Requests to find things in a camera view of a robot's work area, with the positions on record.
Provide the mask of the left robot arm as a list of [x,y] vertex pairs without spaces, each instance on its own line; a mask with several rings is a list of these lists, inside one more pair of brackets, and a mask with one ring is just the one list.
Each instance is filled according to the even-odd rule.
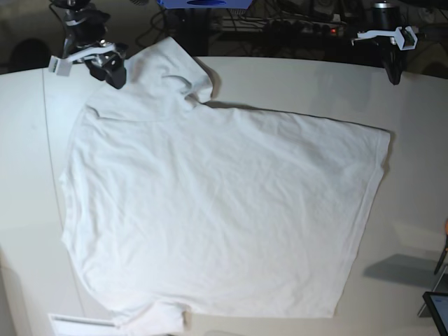
[[391,84],[398,85],[405,67],[406,38],[400,8],[387,1],[373,3],[372,23],[374,30],[384,33],[374,37],[379,49],[381,63]]

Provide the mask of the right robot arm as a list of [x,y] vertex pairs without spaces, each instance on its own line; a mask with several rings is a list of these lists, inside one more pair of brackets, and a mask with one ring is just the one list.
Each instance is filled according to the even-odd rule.
[[104,39],[110,15],[97,9],[91,1],[51,1],[50,10],[64,11],[60,19],[64,32],[62,55],[52,56],[48,70],[68,76],[75,64],[84,64],[90,75],[119,90],[127,81],[125,56],[128,46]]

